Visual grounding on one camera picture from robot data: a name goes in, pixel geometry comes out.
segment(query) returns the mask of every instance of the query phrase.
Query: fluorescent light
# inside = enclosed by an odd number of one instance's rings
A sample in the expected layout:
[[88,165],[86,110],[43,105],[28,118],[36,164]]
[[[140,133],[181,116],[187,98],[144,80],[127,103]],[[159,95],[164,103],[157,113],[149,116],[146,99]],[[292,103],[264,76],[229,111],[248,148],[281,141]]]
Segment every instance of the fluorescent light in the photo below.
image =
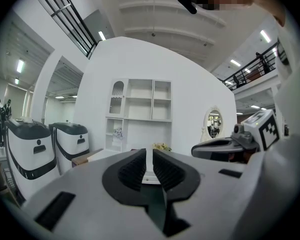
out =
[[272,51],[273,51],[274,55],[277,57],[278,56],[278,54],[277,54],[277,48],[273,48]]
[[269,38],[269,36],[266,34],[266,32],[265,32],[264,30],[262,30],[262,31],[260,32],[260,34],[264,37],[264,39],[265,39],[268,43],[271,42],[271,39]]
[[106,40],[104,33],[102,33],[102,31],[99,31],[99,35],[103,41]]
[[239,64],[238,62],[236,62],[235,60],[230,60],[230,62],[232,62],[234,65],[237,65],[238,67],[240,67],[241,66],[241,64]]
[[23,60],[19,59],[18,66],[16,67],[16,71],[18,71],[19,73],[21,73],[24,64],[25,64],[25,62]]

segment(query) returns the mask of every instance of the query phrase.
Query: metal railing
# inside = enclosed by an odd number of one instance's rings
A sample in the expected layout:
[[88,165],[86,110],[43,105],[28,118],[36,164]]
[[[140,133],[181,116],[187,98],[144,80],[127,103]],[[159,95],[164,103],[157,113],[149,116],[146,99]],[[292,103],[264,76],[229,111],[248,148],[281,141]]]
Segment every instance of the metal railing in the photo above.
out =
[[71,0],[44,0],[43,7],[89,59],[98,45]]
[[253,61],[222,82],[233,91],[275,70],[275,58],[276,54],[278,54],[277,45],[278,43],[276,42]]

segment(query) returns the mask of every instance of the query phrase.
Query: black rectangular slot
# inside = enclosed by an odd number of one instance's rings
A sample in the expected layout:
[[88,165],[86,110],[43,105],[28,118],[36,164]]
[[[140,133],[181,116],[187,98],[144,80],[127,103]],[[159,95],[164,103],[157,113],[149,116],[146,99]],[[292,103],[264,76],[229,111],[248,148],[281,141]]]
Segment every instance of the black rectangular slot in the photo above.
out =
[[45,150],[46,150],[46,146],[45,145],[35,146],[33,148],[33,153],[37,154],[37,153],[43,152]]
[[242,172],[235,171],[235,170],[228,170],[228,169],[222,169],[219,171],[220,174],[228,175],[230,177],[240,178],[242,175]]
[[86,140],[84,139],[84,138],[81,138],[81,139],[78,139],[78,144],[80,144],[80,143],[84,143]]
[[60,192],[38,215],[35,222],[51,231],[67,210],[75,196],[75,194],[68,192]]

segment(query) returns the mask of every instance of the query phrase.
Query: arched cabinet door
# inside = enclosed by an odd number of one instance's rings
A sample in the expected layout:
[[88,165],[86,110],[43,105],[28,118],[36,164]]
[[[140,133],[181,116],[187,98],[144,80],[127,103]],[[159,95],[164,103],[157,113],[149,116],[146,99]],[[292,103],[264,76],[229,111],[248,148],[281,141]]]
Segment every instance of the arched cabinet door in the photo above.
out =
[[107,106],[107,117],[124,117],[127,88],[127,78],[116,78],[112,80]]

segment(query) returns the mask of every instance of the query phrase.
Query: shelving unit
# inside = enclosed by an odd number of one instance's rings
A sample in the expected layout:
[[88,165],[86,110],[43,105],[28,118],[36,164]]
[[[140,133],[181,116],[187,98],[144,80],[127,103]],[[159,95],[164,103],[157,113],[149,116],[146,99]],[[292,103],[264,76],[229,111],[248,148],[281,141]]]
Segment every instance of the shelving unit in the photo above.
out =
[[[112,80],[106,114],[105,149],[125,152],[152,148],[154,142],[171,145],[171,82],[152,79]],[[123,139],[113,136],[121,127]]]

